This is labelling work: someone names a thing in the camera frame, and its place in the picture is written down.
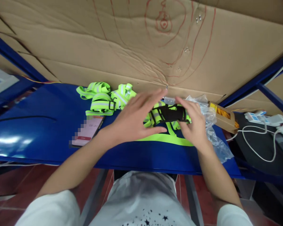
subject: hand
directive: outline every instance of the hand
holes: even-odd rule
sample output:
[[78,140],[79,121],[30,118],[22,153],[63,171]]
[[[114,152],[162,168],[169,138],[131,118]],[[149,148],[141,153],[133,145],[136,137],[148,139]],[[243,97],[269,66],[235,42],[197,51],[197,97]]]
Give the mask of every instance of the hand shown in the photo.
[[205,118],[201,114],[200,106],[198,103],[193,103],[176,97],[176,103],[181,104],[191,117],[192,123],[186,124],[179,122],[181,131],[185,139],[190,141],[197,149],[203,145],[210,143],[205,131]]
[[114,145],[124,142],[135,141],[150,135],[166,132],[167,129],[161,126],[145,128],[143,121],[154,107],[154,105],[167,94],[167,90],[158,89],[152,93],[139,93],[131,98],[115,121],[103,128],[107,139],[111,139]]

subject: yellow label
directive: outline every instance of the yellow label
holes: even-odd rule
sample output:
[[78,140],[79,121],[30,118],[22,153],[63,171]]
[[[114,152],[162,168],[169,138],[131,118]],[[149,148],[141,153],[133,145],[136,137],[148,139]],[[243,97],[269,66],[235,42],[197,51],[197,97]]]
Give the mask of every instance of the yellow label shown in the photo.
[[211,103],[210,107],[214,108],[215,111],[217,111],[217,106],[215,104]]

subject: red tile floor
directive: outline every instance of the red tile floor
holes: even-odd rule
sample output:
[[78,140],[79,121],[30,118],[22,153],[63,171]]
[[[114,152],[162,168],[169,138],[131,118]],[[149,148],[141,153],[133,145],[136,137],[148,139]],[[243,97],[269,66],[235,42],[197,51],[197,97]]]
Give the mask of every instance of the red tile floor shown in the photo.
[[[16,170],[0,175],[0,196],[16,194],[13,198],[0,202],[0,226],[13,226],[25,211],[29,203],[34,199],[47,178],[56,170],[56,166],[36,165],[21,167]],[[74,190],[80,209],[85,201],[99,173],[99,169],[92,169],[82,184]],[[213,200],[202,176],[193,176],[204,224],[206,226],[216,225],[217,213],[214,209]],[[99,206],[106,202],[109,191],[113,185],[113,170],[109,170],[101,193]],[[176,181],[177,198],[183,208],[190,215],[187,199],[186,183],[183,175],[179,175]],[[261,215],[250,215],[255,226],[277,225],[270,219]]]

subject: white cable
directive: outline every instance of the white cable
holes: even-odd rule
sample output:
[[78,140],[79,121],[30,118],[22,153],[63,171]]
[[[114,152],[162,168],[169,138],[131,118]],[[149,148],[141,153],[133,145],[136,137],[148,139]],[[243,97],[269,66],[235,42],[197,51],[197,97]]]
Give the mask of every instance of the white cable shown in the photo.
[[[257,126],[245,126],[245,127],[242,128],[242,130],[238,130],[237,133],[233,137],[231,137],[230,139],[227,139],[226,141],[230,141],[230,140],[234,139],[238,135],[238,132],[254,132],[254,133],[259,133],[259,134],[266,134],[267,131],[268,131],[268,132],[274,133],[274,132],[268,130],[265,121],[263,121],[263,122],[264,122],[264,129],[261,128],[261,127],[257,127]],[[244,130],[244,128],[246,128],[246,127],[255,127],[255,128],[263,129],[264,132],[257,132],[257,131],[253,131],[253,130]]]
[[[32,165],[41,165],[41,163],[36,163],[36,164],[28,164],[28,165],[23,165],[23,164],[10,164],[12,162],[5,162],[0,164],[1,166],[32,166]],[[50,165],[50,166],[59,166],[59,165],[53,165],[53,164],[44,164],[44,165]]]
[[[280,70],[278,70],[277,73],[276,73],[273,77],[271,77],[271,79],[268,80],[264,85],[267,85],[268,83],[270,83],[270,82],[271,82],[275,77],[277,77],[282,71],[283,71],[283,67],[281,67]],[[250,95],[254,94],[254,93],[257,92],[257,91],[258,91],[258,89],[255,90],[255,91],[253,91],[252,93],[246,95],[245,97],[241,98],[240,100],[237,100],[236,102],[234,102],[234,103],[232,103],[232,104],[226,106],[225,108],[228,108],[228,107],[230,107],[230,106],[232,106],[232,105],[238,103],[239,101],[241,101],[241,100],[243,100],[243,99],[249,97]]]
[[0,164],[1,166],[32,166],[32,165],[40,165],[40,163],[37,164],[29,164],[29,165],[22,165],[22,164]]
[[[281,127],[279,127],[279,129],[277,129],[276,132],[271,132],[271,131],[267,130],[267,127],[266,127],[266,124],[265,124],[265,129],[264,129],[265,131],[262,132],[262,133],[261,133],[261,132],[257,132],[257,131],[250,131],[250,130],[244,131],[244,128],[246,128],[246,127],[256,127],[256,128],[259,128],[259,129],[263,129],[263,128],[260,128],[260,127],[257,127],[257,126],[245,126],[245,127],[242,128],[242,130],[238,130],[238,132],[239,132],[239,131],[242,132],[242,136],[243,136],[243,138],[244,138],[244,141],[246,142],[246,144],[250,147],[250,149],[251,149],[260,159],[264,160],[265,162],[273,162],[273,161],[275,160],[275,158],[276,158],[276,135],[277,135],[277,133],[280,131],[280,129],[283,127],[283,125],[282,125]],[[274,134],[274,135],[273,135],[274,156],[273,156],[272,160],[263,159],[263,158],[251,147],[251,145],[248,143],[248,141],[246,140],[246,138],[245,138],[245,136],[244,136],[244,132],[254,132],[254,133],[265,134],[265,133],[267,133],[267,131],[269,131],[269,132],[271,132],[271,133]],[[227,141],[234,139],[234,138],[237,136],[237,134],[235,134],[231,139],[228,139]]]

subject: sleeve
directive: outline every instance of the sleeve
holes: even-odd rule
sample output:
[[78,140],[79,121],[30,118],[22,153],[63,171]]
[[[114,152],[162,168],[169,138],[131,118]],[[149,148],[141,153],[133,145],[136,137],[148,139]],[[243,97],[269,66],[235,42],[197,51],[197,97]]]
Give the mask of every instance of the sleeve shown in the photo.
[[217,216],[217,226],[252,226],[245,211],[238,206],[226,204],[220,208]]
[[44,195],[34,200],[15,226],[74,226],[78,225],[80,209],[69,190]]

